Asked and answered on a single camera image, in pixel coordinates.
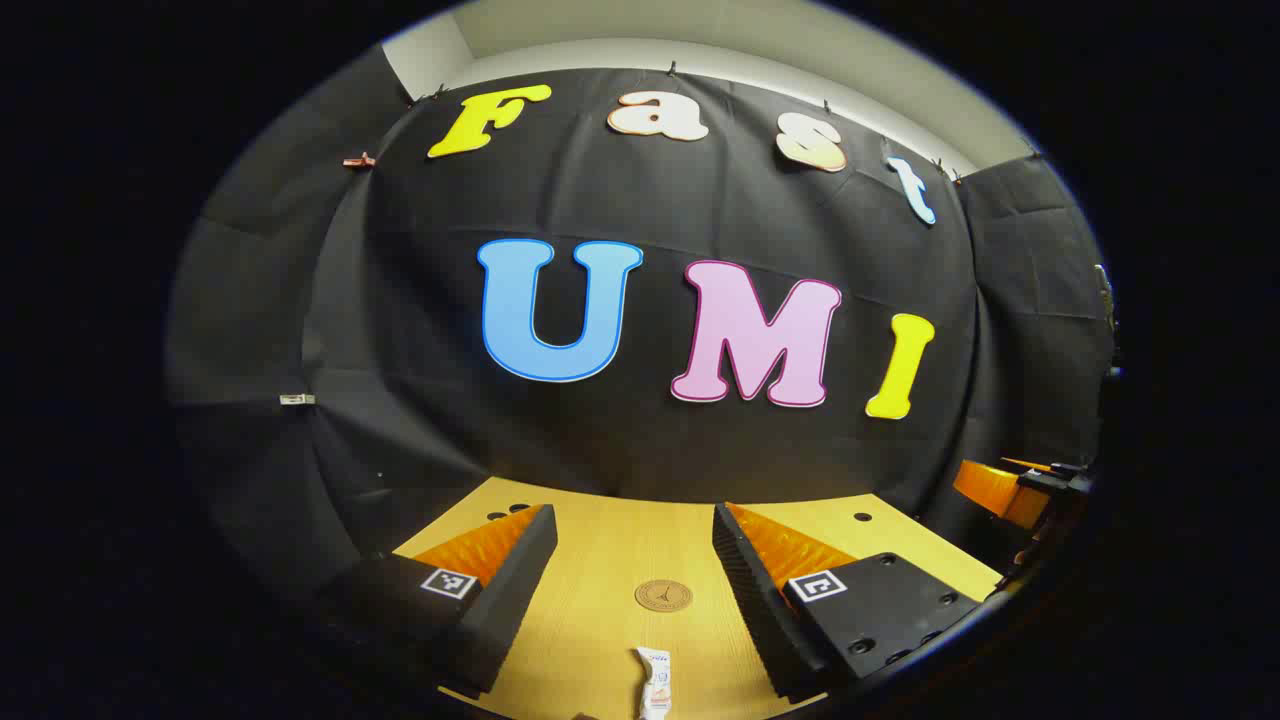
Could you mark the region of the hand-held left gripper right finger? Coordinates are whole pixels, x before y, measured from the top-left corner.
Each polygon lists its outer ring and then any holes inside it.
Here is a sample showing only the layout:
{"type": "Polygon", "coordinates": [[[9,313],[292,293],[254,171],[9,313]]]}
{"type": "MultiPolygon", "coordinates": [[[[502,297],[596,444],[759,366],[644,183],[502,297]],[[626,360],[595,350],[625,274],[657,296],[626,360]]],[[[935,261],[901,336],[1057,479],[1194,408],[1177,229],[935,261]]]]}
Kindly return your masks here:
{"type": "Polygon", "coordinates": [[[860,685],[978,607],[900,553],[863,559],[736,503],[712,544],[776,694],[791,703],[860,685]]]}

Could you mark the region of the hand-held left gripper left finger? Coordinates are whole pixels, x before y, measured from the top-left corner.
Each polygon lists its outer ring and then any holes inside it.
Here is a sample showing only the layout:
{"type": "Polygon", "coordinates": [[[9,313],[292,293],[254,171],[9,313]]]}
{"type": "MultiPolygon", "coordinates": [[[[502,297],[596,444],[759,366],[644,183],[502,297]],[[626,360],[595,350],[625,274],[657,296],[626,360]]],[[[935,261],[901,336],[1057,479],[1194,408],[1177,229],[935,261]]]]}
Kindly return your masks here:
{"type": "Polygon", "coordinates": [[[476,700],[497,683],[557,544],[554,507],[532,505],[415,556],[371,555],[315,598],[364,661],[476,700]]]}

